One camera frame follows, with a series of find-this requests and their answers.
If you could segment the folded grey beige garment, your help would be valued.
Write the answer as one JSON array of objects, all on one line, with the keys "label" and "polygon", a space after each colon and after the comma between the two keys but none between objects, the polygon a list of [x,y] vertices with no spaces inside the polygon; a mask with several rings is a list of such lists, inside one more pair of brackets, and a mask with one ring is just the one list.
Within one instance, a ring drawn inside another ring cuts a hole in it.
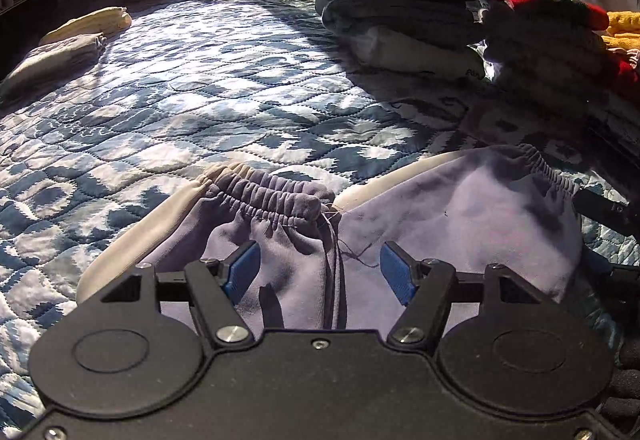
[{"label": "folded grey beige garment", "polygon": [[34,48],[1,81],[2,102],[72,80],[96,65],[104,46],[102,33],[90,33]]}]

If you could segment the dark folded clothes stack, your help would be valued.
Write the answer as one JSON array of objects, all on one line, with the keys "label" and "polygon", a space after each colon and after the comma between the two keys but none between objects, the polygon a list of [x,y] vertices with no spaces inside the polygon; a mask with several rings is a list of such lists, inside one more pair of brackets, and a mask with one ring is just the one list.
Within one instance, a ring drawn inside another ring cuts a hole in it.
[{"label": "dark folded clothes stack", "polygon": [[499,88],[562,111],[608,103],[614,70],[597,31],[516,14],[503,0],[485,0],[480,20]]}]

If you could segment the folded dark grey garment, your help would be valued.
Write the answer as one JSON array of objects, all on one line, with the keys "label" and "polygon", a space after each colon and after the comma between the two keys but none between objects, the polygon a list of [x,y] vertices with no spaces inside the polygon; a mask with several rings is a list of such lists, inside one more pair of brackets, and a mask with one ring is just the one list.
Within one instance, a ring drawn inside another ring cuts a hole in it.
[{"label": "folded dark grey garment", "polygon": [[322,25],[339,36],[386,28],[441,48],[480,42],[484,29],[469,0],[314,0]]}]

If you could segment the purple sweatpants with beige stripe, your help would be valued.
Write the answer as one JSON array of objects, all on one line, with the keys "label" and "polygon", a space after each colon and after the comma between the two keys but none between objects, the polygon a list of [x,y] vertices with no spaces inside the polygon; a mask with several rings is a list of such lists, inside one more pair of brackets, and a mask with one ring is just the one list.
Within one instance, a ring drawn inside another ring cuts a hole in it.
[{"label": "purple sweatpants with beige stripe", "polygon": [[383,245],[394,241],[463,273],[506,265],[561,299],[582,253],[572,195],[527,145],[423,159],[341,194],[244,163],[215,165],[109,245],[81,275],[76,298],[134,265],[174,272],[254,241],[260,262],[242,270],[236,304],[253,333],[386,334],[402,310],[380,267]]}]

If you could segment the folded white panda garment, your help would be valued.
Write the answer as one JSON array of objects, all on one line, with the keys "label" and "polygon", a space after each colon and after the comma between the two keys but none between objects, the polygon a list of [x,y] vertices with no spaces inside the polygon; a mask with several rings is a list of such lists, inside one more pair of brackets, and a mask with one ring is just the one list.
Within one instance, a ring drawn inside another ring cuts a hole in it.
[{"label": "folded white panda garment", "polygon": [[462,50],[439,48],[385,27],[373,27],[358,36],[349,36],[348,45],[356,59],[368,67],[434,74],[452,80],[485,77],[483,59],[468,46]]}]

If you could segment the red green knit hat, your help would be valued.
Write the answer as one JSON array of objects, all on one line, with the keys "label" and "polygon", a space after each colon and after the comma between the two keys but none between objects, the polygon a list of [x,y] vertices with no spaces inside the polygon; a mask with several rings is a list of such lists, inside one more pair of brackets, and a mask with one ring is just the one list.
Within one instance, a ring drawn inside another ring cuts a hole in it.
[{"label": "red green knit hat", "polygon": [[592,31],[608,28],[608,13],[583,0],[503,0],[516,14],[533,18],[570,22]]}]

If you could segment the folded cream yellow garment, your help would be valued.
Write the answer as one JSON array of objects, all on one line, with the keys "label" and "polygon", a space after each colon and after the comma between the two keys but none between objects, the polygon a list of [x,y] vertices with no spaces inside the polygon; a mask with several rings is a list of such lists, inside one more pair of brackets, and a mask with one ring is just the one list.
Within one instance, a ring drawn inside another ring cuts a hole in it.
[{"label": "folded cream yellow garment", "polygon": [[43,36],[39,44],[60,42],[79,36],[80,34],[103,34],[115,36],[127,30],[132,24],[132,18],[126,7],[110,6],[95,10],[84,16],[74,18]]}]

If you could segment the blue white quilted bedspread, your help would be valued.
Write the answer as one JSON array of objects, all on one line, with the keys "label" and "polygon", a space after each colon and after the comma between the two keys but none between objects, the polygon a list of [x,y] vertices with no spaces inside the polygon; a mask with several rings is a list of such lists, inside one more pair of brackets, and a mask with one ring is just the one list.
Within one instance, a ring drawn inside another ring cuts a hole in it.
[{"label": "blue white quilted bedspread", "polygon": [[446,152],[537,147],[563,177],[639,192],[639,116],[617,98],[548,115],[490,81],[361,67],[314,0],[165,0],[131,11],[96,65],[1,108],[1,431],[40,412],[29,349],[81,272],[215,161],[341,192]]}]

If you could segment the red folded garment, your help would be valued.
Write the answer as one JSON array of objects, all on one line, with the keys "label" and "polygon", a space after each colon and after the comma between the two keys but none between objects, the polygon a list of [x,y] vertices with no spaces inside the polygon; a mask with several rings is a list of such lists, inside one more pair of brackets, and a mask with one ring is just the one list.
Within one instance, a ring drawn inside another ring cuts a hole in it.
[{"label": "red folded garment", "polygon": [[609,51],[612,69],[614,70],[614,83],[619,88],[631,88],[639,85],[639,50],[632,48],[614,48]]}]

